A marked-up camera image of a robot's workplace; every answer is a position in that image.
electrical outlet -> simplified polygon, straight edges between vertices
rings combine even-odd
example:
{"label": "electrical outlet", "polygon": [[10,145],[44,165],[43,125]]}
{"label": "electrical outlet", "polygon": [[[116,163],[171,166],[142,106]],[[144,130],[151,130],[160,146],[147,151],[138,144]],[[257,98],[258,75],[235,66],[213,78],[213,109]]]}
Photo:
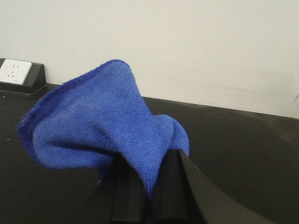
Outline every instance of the electrical outlet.
{"label": "electrical outlet", "polygon": [[0,68],[0,82],[23,85],[32,63],[5,59]]}

blue towel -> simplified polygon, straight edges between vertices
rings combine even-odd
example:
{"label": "blue towel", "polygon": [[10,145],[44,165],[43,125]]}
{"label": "blue towel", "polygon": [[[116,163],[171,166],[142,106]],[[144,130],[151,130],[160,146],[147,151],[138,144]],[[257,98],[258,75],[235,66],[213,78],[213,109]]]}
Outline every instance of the blue towel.
{"label": "blue towel", "polygon": [[120,60],[49,92],[22,118],[18,132],[30,156],[48,168],[91,167],[102,178],[120,153],[150,197],[167,150],[189,154],[183,127],[167,115],[152,115]]}

white wall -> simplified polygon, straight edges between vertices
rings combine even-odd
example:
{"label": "white wall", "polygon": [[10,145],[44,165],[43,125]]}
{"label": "white wall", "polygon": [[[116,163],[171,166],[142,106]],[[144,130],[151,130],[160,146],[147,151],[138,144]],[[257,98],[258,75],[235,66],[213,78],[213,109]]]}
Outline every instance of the white wall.
{"label": "white wall", "polygon": [[143,96],[299,118],[298,0],[6,0],[0,57],[61,84],[110,59]]}

cloth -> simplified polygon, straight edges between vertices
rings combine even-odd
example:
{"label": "cloth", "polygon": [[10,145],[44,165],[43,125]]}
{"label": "cloth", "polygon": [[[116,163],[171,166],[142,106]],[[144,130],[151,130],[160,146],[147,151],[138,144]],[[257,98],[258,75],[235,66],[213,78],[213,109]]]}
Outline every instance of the cloth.
{"label": "cloth", "polygon": [[49,92],[22,118],[18,132],[30,156],[48,168],[91,167],[103,177],[120,153],[149,196],[167,150],[189,154],[183,127],[167,115],[152,115],[120,60]]}

blue microfiber cloth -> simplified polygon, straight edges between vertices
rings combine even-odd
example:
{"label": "blue microfiber cloth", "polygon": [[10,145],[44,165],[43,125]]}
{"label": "blue microfiber cloth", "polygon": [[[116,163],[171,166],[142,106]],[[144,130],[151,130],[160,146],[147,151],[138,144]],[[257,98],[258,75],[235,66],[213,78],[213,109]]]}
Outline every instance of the blue microfiber cloth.
{"label": "blue microfiber cloth", "polygon": [[103,176],[116,153],[138,172],[149,196],[168,149],[189,154],[183,127],[153,116],[130,67],[112,60],[48,93],[18,129],[30,156],[49,168],[91,167]]}

